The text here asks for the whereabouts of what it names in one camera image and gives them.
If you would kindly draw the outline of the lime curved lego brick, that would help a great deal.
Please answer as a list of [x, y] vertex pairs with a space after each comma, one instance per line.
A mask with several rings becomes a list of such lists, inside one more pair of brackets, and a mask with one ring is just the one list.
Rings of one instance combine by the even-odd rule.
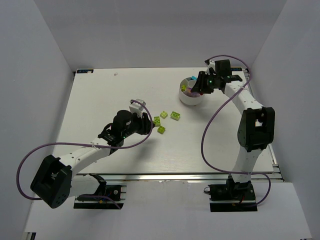
[[185, 92], [186, 90], [187, 90], [187, 87], [186, 87], [185, 85], [182, 85], [182, 86], [181, 86], [181, 91], [182, 91], [182, 92]]

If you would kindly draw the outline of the light green lego long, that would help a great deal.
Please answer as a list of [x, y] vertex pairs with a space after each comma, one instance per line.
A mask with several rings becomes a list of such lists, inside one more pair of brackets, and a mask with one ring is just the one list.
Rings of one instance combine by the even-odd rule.
[[154, 123], [154, 125], [155, 125], [156, 127], [160, 127], [160, 126], [161, 126], [161, 119], [160, 119], [160, 117], [159, 117], [159, 116], [155, 116], [155, 117], [153, 118], [153, 123]]

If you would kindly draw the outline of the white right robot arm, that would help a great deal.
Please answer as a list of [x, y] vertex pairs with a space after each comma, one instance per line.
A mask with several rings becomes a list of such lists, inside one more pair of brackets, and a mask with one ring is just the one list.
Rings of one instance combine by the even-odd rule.
[[236, 185], [244, 188], [251, 181], [258, 157], [274, 139], [275, 110], [263, 106], [253, 97], [248, 88], [248, 80], [232, 73], [228, 59], [206, 60], [205, 63], [207, 69], [199, 72], [190, 91], [203, 95], [211, 94], [215, 89], [220, 90], [241, 114], [237, 130], [240, 149], [229, 175]]

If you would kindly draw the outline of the light green lego small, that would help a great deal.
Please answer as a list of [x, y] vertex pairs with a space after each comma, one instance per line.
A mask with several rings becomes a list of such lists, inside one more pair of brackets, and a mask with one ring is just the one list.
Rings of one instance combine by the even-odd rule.
[[168, 116], [168, 113], [166, 111], [162, 111], [160, 113], [160, 117], [162, 117], [163, 119], [165, 119]]

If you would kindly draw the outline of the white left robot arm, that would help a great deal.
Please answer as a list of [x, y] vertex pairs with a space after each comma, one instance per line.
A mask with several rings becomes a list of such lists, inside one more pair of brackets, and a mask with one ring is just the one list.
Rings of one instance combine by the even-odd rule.
[[67, 198], [76, 196], [112, 202], [113, 191], [108, 190], [106, 181], [100, 175], [79, 175], [79, 172], [112, 155], [123, 146], [127, 137], [148, 135], [154, 127], [145, 112], [138, 115], [128, 110], [118, 111], [113, 121], [88, 146], [59, 157], [52, 154], [46, 156], [31, 182], [31, 190], [52, 209], [61, 206]]

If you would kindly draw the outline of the lime lego small square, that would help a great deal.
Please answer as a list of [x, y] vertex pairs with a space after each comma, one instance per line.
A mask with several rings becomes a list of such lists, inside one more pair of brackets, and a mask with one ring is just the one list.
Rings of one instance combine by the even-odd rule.
[[163, 126], [159, 126], [158, 129], [157, 129], [157, 132], [160, 133], [160, 134], [163, 134], [165, 131], [166, 131], [166, 128], [163, 127]]

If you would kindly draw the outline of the light green lego brick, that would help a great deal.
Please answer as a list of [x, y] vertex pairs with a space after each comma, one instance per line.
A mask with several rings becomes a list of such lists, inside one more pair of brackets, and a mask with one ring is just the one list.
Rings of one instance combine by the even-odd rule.
[[181, 117], [181, 115], [178, 112], [172, 111], [170, 114], [170, 117], [176, 121], [178, 121]]

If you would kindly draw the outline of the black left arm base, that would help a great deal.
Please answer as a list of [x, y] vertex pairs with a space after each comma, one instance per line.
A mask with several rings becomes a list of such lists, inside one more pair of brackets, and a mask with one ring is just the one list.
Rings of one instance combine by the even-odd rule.
[[98, 174], [76, 175], [71, 182], [70, 197], [75, 197], [73, 208], [82, 210], [121, 210], [127, 186], [118, 181], [107, 181]]

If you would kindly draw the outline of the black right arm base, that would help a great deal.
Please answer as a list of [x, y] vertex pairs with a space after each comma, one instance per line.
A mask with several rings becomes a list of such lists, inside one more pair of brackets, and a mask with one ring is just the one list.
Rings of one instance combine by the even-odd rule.
[[227, 190], [226, 184], [211, 184], [203, 189], [209, 196], [209, 206], [212, 213], [257, 212], [256, 195], [251, 185], [249, 189], [241, 190], [235, 195]]

